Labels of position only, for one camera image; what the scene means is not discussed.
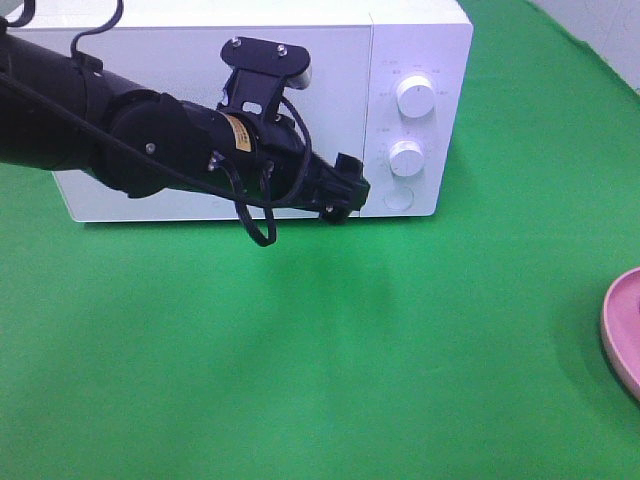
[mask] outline green surface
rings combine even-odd
[[[0,166],[0,478],[640,478],[603,357],[640,102],[521,1],[476,25],[437,215],[77,225]]]

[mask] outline pink plate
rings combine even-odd
[[[640,267],[609,287],[602,308],[602,340],[616,372],[640,400]]]

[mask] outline black cable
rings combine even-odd
[[[244,185],[238,170],[235,168],[232,162],[225,158],[219,158],[216,162],[216,167],[220,168],[229,178],[231,188],[234,192],[243,191]],[[273,169],[273,164],[267,165],[262,169],[260,174],[260,191],[262,192],[265,200],[271,199],[271,187],[269,186],[269,172]],[[238,220],[245,228],[249,236],[261,247],[267,247],[277,240],[276,222],[273,216],[273,209],[263,208],[264,219],[267,223],[267,235],[265,236],[258,228],[256,221],[251,217],[249,209],[246,203],[234,202],[236,213],[238,214]]]
[[[122,13],[124,12],[124,0],[118,0],[118,5],[116,6],[116,11],[113,12],[112,17],[109,19],[107,23],[101,25],[100,27],[92,28],[90,30],[85,30],[84,32],[78,33],[73,40],[71,41],[71,58],[78,58],[78,40],[86,35],[97,35],[99,33],[104,33],[108,30],[111,30],[115,27],[120,19],[122,18]]]
[[[304,120],[302,120],[302,116],[298,113],[298,110],[296,110],[296,107],[293,106],[293,104],[289,101],[287,97],[283,95],[281,101],[282,101],[282,104],[285,107],[287,107],[287,110],[289,110],[289,112],[291,113],[291,116],[298,123],[298,126],[300,127],[300,131],[302,132],[302,136],[304,138],[304,156],[302,158],[302,166],[298,171],[298,176],[296,177],[296,180],[293,183],[291,190],[289,190],[289,193],[287,193],[280,200],[278,200],[277,202],[274,202],[274,206],[278,206],[278,203],[290,204],[291,200],[293,200],[293,198],[298,193],[300,193],[302,182],[304,182],[304,177],[307,174],[309,165],[311,164],[311,152],[313,151],[313,146],[311,144],[311,134],[309,133],[309,129],[307,128],[307,125],[304,123]]]
[[[33,16],[36,14],[36,0],[24,0],[24,7],[22,7],[22,13],[13,22],[7,22],[7,26],[12,28],[20,28],[27,25]]]

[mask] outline knob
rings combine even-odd
[[[396,143],[389,152],[391,171],[398,177],[410,177],[424,168],[424,153],[416,142]]]
[[[428,114],[435,105],[433,84],[424,75],[405,78],[396,88],[398,109],[405,117],[420,118]]]
[[[402,212],[413,205],[413,190],[408,187],[396,187],[384,196],[384,203],[390,210]]]

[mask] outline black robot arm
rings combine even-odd
[[[30,4],[35,6],[27,2],[23,17]],[[85,33],[111,28],[121,7],[119,1],[105,26]],[[335,166],[323,161],[283,96],[285,87],[308,85],[304,48],[229,40],[221,52],[232,68],[227,100],[214,110],[104,70],[99,59],[77,50],[80,35],[65,57],[10,35],[12,26],[0,19],[0,161],[81,169],[131,198],[164,188],[218,195],[235,203],[262,246],[276,240],[274,208],[316,211],[340,223],[364,205],[369,184],[362,162],[344,154]],[[291,117],[279,113],[281,105]],[[266,236],[247,205],[264,210]]]

